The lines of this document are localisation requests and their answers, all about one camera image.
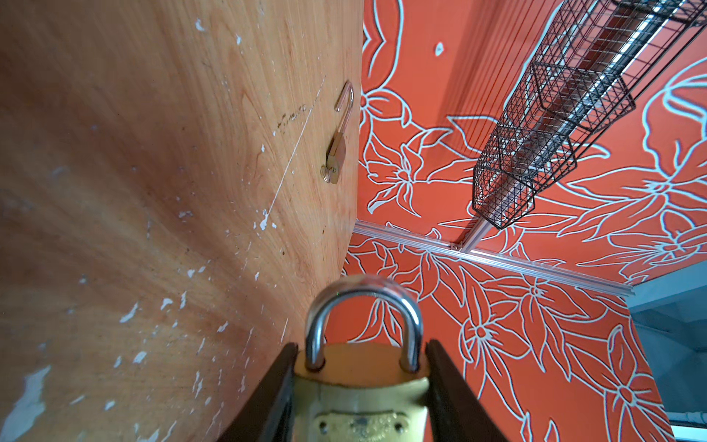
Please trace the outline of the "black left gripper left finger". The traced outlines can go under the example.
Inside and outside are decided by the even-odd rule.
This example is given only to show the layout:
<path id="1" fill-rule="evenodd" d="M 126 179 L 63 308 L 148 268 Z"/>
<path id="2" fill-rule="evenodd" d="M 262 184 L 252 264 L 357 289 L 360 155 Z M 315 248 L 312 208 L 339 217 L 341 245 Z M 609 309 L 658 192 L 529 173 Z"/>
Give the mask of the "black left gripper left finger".
<path id="1" fill-rule="evenodd" d="M 298 345 L 286 344 L 218 442 L 292 441 L 294 366 Z"/>

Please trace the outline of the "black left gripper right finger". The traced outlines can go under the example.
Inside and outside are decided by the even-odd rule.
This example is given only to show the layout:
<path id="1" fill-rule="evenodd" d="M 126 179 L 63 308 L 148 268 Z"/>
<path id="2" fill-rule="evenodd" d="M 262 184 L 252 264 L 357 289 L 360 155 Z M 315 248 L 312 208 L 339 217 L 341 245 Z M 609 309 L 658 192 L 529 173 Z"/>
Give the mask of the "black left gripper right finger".
<path id="1" fill-rule="evenodd" d="M 454 365 L 444 346 L 430 340 L 428 408 L 434 441 L 508 442 Z"/>

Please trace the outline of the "brass padlock with steel shackle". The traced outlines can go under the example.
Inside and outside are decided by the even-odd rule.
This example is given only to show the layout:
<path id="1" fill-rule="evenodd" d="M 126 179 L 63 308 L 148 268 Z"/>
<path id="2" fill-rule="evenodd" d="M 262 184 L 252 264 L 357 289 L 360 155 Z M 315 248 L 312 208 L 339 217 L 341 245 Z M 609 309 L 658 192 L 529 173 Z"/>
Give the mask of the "brass padlock with steel shackle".
<path id="1" fill-rule="evenodd" d="M 320 169 L 320 174 L 324 182 L 337 184 L 340 180 L 342 168 L 346 158 L 345 130 L 354 106 L 355 92 L 350 80 L 346 80 L 342 92 L 338 97 L 335 112 L 340 112 L 342 118 L 337 126 L 331 143 L 328 147 L 325 163 Z"/>

